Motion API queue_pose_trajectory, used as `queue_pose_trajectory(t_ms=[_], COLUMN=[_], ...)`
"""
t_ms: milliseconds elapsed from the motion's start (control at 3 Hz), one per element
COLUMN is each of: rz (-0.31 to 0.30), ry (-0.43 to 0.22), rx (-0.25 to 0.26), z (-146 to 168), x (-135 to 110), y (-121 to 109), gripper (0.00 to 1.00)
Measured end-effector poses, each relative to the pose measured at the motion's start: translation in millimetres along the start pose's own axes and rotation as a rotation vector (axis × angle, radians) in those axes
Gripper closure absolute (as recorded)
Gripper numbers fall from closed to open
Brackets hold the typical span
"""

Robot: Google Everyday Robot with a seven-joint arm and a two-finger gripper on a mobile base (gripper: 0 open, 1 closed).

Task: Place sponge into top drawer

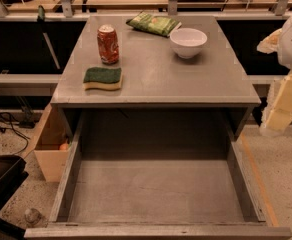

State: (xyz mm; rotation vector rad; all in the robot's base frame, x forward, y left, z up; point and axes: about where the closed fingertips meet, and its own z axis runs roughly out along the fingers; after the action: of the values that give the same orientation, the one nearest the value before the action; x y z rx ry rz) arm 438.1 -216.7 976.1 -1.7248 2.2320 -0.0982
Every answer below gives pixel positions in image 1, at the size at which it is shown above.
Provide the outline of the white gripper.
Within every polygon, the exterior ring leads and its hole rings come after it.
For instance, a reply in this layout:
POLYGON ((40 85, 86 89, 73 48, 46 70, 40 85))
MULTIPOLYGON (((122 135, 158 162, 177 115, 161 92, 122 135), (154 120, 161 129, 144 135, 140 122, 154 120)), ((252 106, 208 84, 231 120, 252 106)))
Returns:
POLYGON ((292 15, 282 29, 275 30, 260 41, 257 50, 270 54, 276 52, 277 47, 279 63, 291 71, 283 79, 275 80, 270 85, 260 125, 260 133, 266 137, 283 134, 292 122, 292 15))

